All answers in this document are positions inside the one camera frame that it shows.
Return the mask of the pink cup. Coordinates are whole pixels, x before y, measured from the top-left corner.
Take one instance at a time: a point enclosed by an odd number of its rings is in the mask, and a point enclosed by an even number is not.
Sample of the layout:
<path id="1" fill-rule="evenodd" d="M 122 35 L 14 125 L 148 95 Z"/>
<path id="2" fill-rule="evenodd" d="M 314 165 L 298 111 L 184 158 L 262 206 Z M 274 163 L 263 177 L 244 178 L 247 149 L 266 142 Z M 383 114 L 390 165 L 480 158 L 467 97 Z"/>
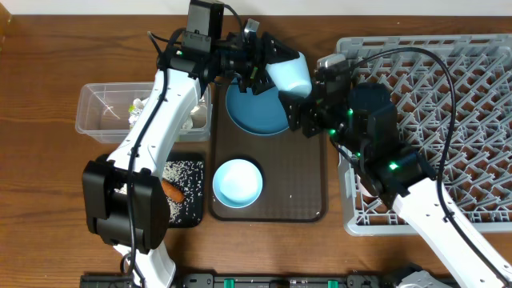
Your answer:
<path id="1" fill-rule="evenodd" d="M 361 178 L 358 175 L 356 176 L 356 180 L 357 180 L 357 185 L 358 185 L 358 188 L 360 190 L 360 193 L 363 196 L 366 196 L 366 197 L 369 197 L 369 198 L 373 198 L 374 196 L 364 187 L 364 185 L 362 184 L 362 180 L 361 180 Z"/>

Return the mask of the orange carrot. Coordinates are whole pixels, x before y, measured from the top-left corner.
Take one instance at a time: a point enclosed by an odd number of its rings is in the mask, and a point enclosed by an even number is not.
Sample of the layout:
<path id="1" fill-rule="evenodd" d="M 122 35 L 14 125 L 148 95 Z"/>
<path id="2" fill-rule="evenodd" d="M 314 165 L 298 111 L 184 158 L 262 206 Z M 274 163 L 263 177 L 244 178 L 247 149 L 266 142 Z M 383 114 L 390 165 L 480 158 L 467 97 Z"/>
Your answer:
<path id="1" fill-rule="evenodd" d="M 185 195 L 177 187 L 173 186 L 170 182 L 163 179 L 162 189 L 164 194 L 173 202 L 182 203 L 185 200 Z"/>

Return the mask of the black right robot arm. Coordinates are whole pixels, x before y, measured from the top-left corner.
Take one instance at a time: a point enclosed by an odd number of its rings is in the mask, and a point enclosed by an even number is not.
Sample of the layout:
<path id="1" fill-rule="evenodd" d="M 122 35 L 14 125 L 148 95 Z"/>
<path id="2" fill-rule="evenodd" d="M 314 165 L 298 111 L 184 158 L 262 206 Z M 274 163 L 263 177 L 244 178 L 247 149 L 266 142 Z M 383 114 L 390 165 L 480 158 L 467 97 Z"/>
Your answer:
<path id="1" fill-rule="evenodd" d="M 461 287 L 509 287 L 511 264 L 450 199 L 440 173 L 399 137 L 398 112 L 383 84 L 330 76 L 308 96 L 279 93 L 292 130 L 324 130 L 361 186 L 411 226 Z"/>

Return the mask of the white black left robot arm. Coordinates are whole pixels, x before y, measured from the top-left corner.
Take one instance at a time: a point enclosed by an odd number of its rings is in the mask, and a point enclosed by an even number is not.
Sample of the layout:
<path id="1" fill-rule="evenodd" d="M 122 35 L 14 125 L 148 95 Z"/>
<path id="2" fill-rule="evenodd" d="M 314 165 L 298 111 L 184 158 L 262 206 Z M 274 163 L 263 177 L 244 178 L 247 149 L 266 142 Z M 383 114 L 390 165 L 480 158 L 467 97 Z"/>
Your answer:
<path id="1" fill-rule="evenodd" d="M 302 54 L 271 34 L 220 39 L 176 30 L 158 48 L 149 100 L 117 149 L 88 162 L 82 188 L 89 231 L 122 255 L 119 274 L 85 274 L 83 287 L 168 287 L 176 265 L 164 237 L 170 208 L 163 168 L 187 116 L 216 78 L 231 77 L 256 94 L 286 88 L 278 70 Z"/>

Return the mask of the green snack wrapper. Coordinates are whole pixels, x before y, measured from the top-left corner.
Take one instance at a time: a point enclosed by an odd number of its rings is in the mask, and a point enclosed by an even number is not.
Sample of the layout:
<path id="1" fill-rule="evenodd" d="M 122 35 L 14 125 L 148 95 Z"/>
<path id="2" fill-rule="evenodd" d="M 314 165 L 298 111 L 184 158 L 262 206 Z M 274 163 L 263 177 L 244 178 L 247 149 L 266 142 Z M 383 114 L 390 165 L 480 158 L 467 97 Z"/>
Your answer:
<path id="1" fill-rule="evenodd" d="M 131 105 L 129 107 L 128 123 L 129 123 L 130 129 L 132 129 L 134 127 L 134 125 L 136 124 L 141 112 L 142 111 L 139 108 L 137 108 L 135 105 Z"/>

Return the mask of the light blue cup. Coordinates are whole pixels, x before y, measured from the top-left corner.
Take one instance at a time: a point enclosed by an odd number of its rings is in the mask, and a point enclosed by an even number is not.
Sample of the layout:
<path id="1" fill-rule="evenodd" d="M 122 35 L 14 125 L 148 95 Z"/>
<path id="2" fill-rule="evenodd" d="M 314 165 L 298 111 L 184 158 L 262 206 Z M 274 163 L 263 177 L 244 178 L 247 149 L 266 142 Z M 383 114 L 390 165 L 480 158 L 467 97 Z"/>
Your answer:
<path id="1" fill-rule="evenodd" d="M 291 92 L 303 98 L 312 91 L 312 84 L 304 54 L 293 60 L 267 64 L 266 72 L 279 91 Z"/>

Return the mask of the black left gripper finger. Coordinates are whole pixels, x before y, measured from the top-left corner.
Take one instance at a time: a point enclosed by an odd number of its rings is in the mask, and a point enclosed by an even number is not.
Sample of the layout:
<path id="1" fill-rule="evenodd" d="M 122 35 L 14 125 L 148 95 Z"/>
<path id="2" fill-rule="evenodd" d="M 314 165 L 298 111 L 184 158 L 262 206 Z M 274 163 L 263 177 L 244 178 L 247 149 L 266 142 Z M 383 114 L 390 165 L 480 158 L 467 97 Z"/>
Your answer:
<path id="1" fill-rule="evenodd" d="M 251 91 L 253 95 L 259 95 L 274 87 L 271 77 L 268 74 L 261 74 L 252 80 Z"/>
<path id="2" fill-rule="evenodd" d="M 299 52 L 283 44 L 273 35 L 264 32 L 262 35 L 263 65 L 277 64 L 299 58 Z"/>

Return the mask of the light blue bowl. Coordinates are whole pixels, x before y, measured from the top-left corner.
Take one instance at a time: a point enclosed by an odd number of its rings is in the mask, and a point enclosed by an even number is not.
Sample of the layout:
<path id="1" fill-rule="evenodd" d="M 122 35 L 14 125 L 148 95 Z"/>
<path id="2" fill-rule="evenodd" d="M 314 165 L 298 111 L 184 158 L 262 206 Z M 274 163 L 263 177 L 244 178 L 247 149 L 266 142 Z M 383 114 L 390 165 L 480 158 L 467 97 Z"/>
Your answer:
<path id="1" fill-rule="evenodd" d="M 245 159 L 224 162 L 214 173 L 213 192 L 221 204 L 241 209 L 252 205 L 263 189 L 263 176 L 259 168 Z"/>

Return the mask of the dark blue plate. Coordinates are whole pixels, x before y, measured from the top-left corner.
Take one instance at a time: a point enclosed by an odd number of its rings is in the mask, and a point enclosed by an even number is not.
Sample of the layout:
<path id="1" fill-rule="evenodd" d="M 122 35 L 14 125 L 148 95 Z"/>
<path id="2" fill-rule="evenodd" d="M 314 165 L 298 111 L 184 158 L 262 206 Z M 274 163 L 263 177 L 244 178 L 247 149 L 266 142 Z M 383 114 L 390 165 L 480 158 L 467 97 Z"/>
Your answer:
<path id="1" fill-rule="evenodd" d="M 289 128 L 276 87 L 258 95 L 251 89 L 241 93 L 234 78 L 226 92 L 226 109 L 231 120 L 250 134 L 270 136 Z"/>

